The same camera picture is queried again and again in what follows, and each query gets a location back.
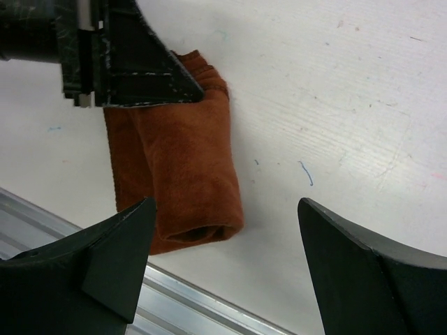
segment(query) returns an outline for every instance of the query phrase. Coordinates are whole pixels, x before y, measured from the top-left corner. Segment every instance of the pink smudge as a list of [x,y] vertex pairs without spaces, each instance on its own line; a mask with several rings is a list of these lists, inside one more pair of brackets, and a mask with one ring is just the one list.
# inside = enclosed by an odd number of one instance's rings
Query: pink smudge
[[435,178],[437,178],[437,179],[447,180],[447,177],[446,177],[446,176],[444,176],[443,174],[440,174],[440,173],[438,173],[438,172],[433,172],[433,173],[432,173],[432,177],[435,177]]

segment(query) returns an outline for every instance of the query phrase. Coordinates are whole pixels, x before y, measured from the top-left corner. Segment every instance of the brown towel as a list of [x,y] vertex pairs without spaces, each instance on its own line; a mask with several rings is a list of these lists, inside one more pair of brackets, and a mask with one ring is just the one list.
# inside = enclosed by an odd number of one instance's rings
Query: brown towel
[[117,210],[157,203],[151,255],[223,241],[244,225],[226,83],[198,51],[178,57],[205,90],[201,102],[104,111]]

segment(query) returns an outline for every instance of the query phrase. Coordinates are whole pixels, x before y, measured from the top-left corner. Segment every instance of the table surface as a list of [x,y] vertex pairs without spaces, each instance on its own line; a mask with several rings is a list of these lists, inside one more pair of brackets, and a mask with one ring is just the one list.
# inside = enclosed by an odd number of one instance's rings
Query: table surface
[[[140,5],[168,47],[199,49],[228,81],[247,218],[230,241],[153,263],[296,334],[321,335],[300,198],[447,255],[442,0]],[[0,75],[0,186],[81,227],[113,215],[101,110],[72,108],[56,65],[3,62]]]

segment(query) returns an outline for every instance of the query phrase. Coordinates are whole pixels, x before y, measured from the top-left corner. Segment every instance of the stain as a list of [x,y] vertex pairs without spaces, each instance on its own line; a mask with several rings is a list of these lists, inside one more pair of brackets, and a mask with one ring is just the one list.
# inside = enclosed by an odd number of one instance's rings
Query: stain
[[49,127],[47,132],[50,132],[50,131],[60,131],[61,129],[62,129],[62,127]]
[[219,34],[222,37],[222,40],[228,40],[230,38],[228,33],[224,30],[216,30],[214,33]]
[[410,38],[412,40],[418,40],[419,42],[425,42],[424,40],[421,40],[420,38],[416,38],[416,37],[413,37],[413,36],[410,36]]
[[306,172],[307,176],[309,177],[310,186],[313,186],[314,185],[314,181],[312,180],[312,176],[310,175],[309,171],[305,167],[305,164],[302,161],[298,161],[298,162],[299,162],[299,164],[301,164],[302,169]]
[[437,179],[447,180],[446,176],[444,176],[443,174],[438,173],[438,172],[432,173],[432,177],[437,178]]

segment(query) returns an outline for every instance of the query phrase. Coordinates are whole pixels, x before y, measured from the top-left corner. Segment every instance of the towel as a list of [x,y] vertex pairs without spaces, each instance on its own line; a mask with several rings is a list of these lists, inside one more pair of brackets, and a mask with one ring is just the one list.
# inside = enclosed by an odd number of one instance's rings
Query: towel
[[244,226],[225,81],[199,51],[178,56],[199,103],[104,109],[117,210],[157,203],[151,255],[230,239]]

